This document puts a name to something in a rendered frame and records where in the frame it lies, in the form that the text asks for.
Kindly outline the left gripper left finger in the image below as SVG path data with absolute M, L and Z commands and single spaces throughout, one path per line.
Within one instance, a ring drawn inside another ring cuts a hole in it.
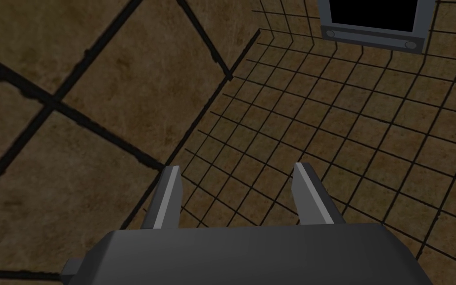
M 179 227 L 182 206 L 182 177 L 180 167 L 165 167 L 141 229 L 175 229 Z

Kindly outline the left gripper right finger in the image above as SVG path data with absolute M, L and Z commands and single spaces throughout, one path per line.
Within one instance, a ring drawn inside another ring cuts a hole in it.
M 301 225 L 344 224 L 340 211 L 309 163 L 295 163 L 292 195 Z

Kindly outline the grey framed black window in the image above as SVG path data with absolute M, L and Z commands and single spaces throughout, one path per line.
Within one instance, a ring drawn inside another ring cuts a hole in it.
M 435 0 L 317 0 L 325 40 L 421 54 Z

